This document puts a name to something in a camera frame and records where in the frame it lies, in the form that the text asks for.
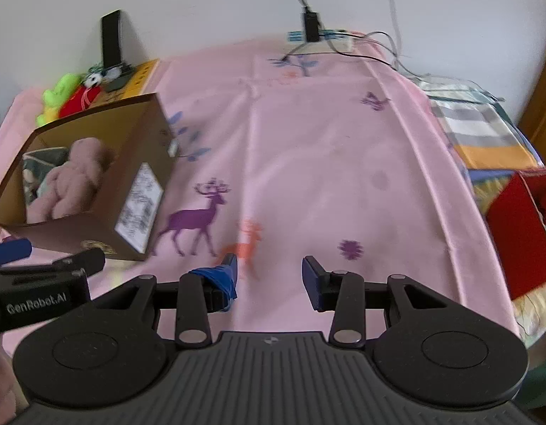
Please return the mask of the left hand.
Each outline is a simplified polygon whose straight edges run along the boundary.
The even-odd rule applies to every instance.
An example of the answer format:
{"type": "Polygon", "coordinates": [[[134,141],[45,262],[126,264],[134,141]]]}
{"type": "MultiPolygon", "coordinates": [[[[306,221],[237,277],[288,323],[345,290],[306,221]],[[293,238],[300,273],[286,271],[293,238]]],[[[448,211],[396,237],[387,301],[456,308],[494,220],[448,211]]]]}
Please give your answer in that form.
{"type": "Polygon", "coordinates": [[[0,425],[7,424],[16,414],[15,376],[0,337],[0,425]]]}

